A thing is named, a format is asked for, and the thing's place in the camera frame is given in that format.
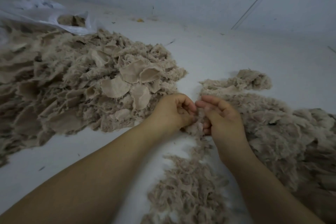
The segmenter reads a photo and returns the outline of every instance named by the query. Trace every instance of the white plastic bag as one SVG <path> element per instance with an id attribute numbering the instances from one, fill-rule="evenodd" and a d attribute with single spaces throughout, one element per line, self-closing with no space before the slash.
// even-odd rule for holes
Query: white plastic bag
<path id="1" fill-rule="evenodd" d="M 85 28 L 59 24 L 57 18 L 61 15 L 78 15 L 84 18 Z M 51 0 L 0 0 L 1 18 L 49 25 L 77 35 L 97 32 L 96 20 L 91 18 L 88 12 L 70 11 L 63 5 Z"/>

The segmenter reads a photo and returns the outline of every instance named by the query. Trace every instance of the right hand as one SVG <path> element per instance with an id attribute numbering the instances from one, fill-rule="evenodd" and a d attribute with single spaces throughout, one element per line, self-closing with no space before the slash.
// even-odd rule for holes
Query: right hand
<path id="1" fill-rule="evenodd" d="M 204 109 L 206 119 L 203 131 L 206 135 L 212 135 L 223 162 L 229 161 L 229 158 L 253 154 L 240 113 L 235 108 L 214 96 L 202 96 L 195 104 Z"/>

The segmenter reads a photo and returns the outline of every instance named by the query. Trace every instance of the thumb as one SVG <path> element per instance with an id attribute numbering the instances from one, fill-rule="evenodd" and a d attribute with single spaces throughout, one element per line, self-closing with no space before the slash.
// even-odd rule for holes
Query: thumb
<path id="1" fill-rule="evenodd" d="M 180 125 L 181 128 L 185 127 L 185 126 L 189 126 L 192 123 L 195 122 L 195 117 L 190 115 L 186 110 L 184 110 L 183 108 L 179 108 L 179 110 L 177 111 L 179 113 L 180 116 Z"/>
<path id="2" fill-rule="evenodd" d="M 217 120 L 222 118 L 222 116 L 220 116 L 220 114 L 216 112 L 216 110 L 208 106 L 204 108 L 204 113 L 205 113 L 205 116 L 208 117 L 208 119 L 210 120 L 212 124 L 214 124 Z"/>

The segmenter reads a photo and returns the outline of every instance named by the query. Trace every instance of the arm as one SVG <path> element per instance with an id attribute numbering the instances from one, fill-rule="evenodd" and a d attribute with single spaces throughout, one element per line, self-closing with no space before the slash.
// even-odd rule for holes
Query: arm
<path id="1" fill-rule="evenodd" d="M 0 216 L 0 223 L 108 223 L 143 158 L 163 137 L 190 125 L 196 107 L 164 97 L 140 125 L 56 174 Z"/>
<path id="2" fill-rule="evenodd" d="M 202 96 L 196 106 L 205 109 L 204 132 L 212 135 L 222 162 L 234 175 L 255 223 L 323 223 L 302 205 L 254 155 L 244 126 L 229 103 Z"/>

